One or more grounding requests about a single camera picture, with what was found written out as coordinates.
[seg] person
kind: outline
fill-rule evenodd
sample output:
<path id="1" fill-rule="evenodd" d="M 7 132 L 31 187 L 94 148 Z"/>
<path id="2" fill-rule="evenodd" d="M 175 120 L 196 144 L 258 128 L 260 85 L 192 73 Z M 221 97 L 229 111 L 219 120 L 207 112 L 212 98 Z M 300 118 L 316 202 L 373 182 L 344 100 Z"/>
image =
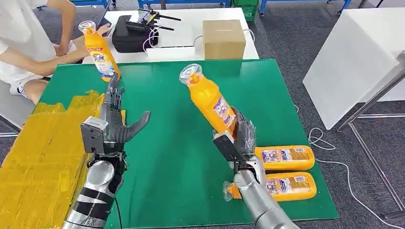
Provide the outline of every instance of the person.
<path id="1" fill-rule="evenodd" d="M 51 43 L 34 12 L 47 6 L 62 16 L 59 45 Z M 76 6 L 69 0 L 11 0 L 0 5 L 0 80 L 12 94 L 38 103 L 58 64 L 76 63 L 89 55 L 84 38 L 71 40 Z M 102 26 L 100 34 L 109 30 Z"/>

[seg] green table mat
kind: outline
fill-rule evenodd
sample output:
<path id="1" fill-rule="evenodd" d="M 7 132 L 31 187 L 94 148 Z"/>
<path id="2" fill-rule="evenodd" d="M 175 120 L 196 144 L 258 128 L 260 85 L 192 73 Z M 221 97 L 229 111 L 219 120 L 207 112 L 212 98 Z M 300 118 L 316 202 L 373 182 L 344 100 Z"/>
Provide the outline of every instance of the green table mat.
<path id="1" fill-rule="evenodd" d="M 217 83 L 228 103 L 253 121 L 257 146 L 309 146 L 275 60 L 194 62 Z M 125 145 L 129 170 L 117 195 L 125 228 L 251 222 L 241 200 L 224 201 L 222 185 L 232 181 L 233 171 L 212 143 L 211 126 L 179 81 L 179 72 L 194 62 L 119 66 L 127 123 L 151 111 L 148 126 Z M 106 86 L 92 64 L 61 65 L 41 102 L 61 102 L 67 107 L 74 95 L 88 90 L 102 93 Z M 315 179 L 316 196 L 281 202 L 281 207 L 292 219 L 337 218 L 318 164 L 308 172 Z M 114 205 L 106 228 L 118 227 Z"/>

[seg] person's arm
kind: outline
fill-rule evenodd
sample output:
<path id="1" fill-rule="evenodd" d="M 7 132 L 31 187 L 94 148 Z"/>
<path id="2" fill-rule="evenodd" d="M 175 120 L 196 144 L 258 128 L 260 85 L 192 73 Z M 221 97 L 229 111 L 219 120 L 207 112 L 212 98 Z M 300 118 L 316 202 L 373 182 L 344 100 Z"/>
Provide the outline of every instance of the person's arm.
<path id="1" fill-rule="evenodd" d="M 55 57 L 48 61 L 36 61 L 19 51 L 8 48 L 0 54 L 0 61 L 25 69 L 37 75 L 48 76 L 55 72 L 56 66 L 63 63 L 76 63 L 77 61 L 89 55 L 86 47 L 83 46 L 73 52 L 61 57 Z"/>
<path id="2" fill-rule="evenodd" d="M 62 56 L 69 51 L 69 42 L 72 39 L 73 25 L 76 19 L 76 6 L 69 0 L 48 0 L 47 7 L 60 11 L 62 16 L 61 43 L 56 47 L 56 55 Z"/>

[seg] white shirt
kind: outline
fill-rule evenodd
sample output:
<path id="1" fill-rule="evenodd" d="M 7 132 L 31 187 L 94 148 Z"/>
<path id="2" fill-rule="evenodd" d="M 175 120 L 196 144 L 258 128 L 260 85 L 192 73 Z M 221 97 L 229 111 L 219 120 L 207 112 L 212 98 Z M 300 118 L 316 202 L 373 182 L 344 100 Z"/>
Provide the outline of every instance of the white shirt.
<path id="1" fill-rule="evenodd" d="M 53 44 L 32 11 L 46 3 L 47 0 L 8 0 L 0 4 L 0 54 L 10 47 L 36 61 L 47 61 L 56 56 Z M 0 80 L 6 83 L 33 75 L 0 61 Z"/>

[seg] clear bottle cap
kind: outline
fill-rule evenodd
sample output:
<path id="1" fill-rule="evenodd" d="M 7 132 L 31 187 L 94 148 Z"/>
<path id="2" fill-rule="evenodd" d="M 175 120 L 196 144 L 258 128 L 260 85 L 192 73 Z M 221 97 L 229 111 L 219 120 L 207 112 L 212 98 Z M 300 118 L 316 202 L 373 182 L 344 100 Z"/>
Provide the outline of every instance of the clear bottle cap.
<path id="1" fill-rule="evenodd" d="M 92 34 L 96 32 L 96 24 L 94 21 L 83 21 L 79 24 L 79 29 L 84 34 Z"/>
<path id="2" fill-rule="evenodd" d="M 193 85 L 200 80 L 200 75 L 203 72 L 201 65 L 193 63 L 185 67 L 180 72 L 180 82 L 186 85 Z"/>
<path id="3" fill-rule="evenodd" d="M 232 183 L 229 183 L 228 181 L 224 181 L 222 184 L 222 193 L 224 195 L 224 200 L 226 202 L 229 202 L 231 199 L 234 198 L 232 193 L 229 192 L 230 187 L 232 186 Z"/>

